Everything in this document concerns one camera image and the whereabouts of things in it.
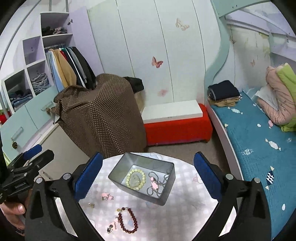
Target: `brown polka dot cloth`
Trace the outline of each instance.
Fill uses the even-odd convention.
[[[57,123],[89,157],[143,152],[146,132],[131,85],[113,74],[96,80],[94,90],[73,85],[58,93],[50,109],[60,116]]]

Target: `round table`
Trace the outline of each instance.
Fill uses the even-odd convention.
[[[103,161],[103,166],[87,196],[79,201],[86,216],[106,241],[191,241],[210,217],[218,203],[217,200],[211,198],[193,165],[157,153],[136,154],[175,164],[176,179],[166,204],[159,206],[130,195],[108,179],[109,173],[122,157],[119,155]],[[103,192],[114,196],[114,200],[101,200]],[[59,198],[56,199],[56,204],[66,230],[75,235]],[[108,234],[107,227],[118,216],[116,209],[121,207],[132,209],[139,228],[135,233],[128,234],[118,224],[117,230]],[[128,212],[124,211],[122,214],[126,229],[132,230],[134,227],[130,224],[133,222]],[[229,232],[235,217],[236,212],[233,208],[221,235]]]

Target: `human hand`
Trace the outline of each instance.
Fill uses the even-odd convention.
[[[26,208],[28,208],[30,202],[31,193],[32,190],[30,189],[28,191],[28,196],[24,202],[24,205],[17,202],[4,202],[0,204],[0,208],[6,219],[17,228],[16,232],[22,236],[24,236],[25,225],[19,216],[26,212]]]

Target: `metal tin box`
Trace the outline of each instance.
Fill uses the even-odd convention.
[[[141,169],[145,172],[145,175],[146,175],[146,183],[139,191],[135,191],[124,185],[126,176],[132,168]],[[153,174],[151,175],[157,174],[157,179],[159,178],[160,182],[161,182],[161,178],[164,178],[164,176],[167,176],[167,174],[169,175],[162,192],[159,194],[159,197],[155,195],[152,196],[147,194],[149,188],[151,188],[151,181],[147,172],[148,173],[153,172]],[[148,202],[163,206],[168,199],[168,196],[173,187],[176,175],[175,175],[175,166],[172,162],[157,160],[157,159],[140,156],[132,153],[125,153],[122,156],[122,158],[119,160],[119,162],[115,165],[115,167],[109,174],[108,178],[121,190],[131,195],[134,195],[138,198],[146,200]]]

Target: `carpet floor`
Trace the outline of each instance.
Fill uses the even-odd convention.
[[[194,154],[198,151],[201,151],[210,163],[219,166],[225,174],[230,173],[222,144],[215,129],[211,140],[207,143],[201,141],[184,144],[151,146],[147,148],[147,152],[155,152],[165,156],[171,156],[190,164],[193,164]]]

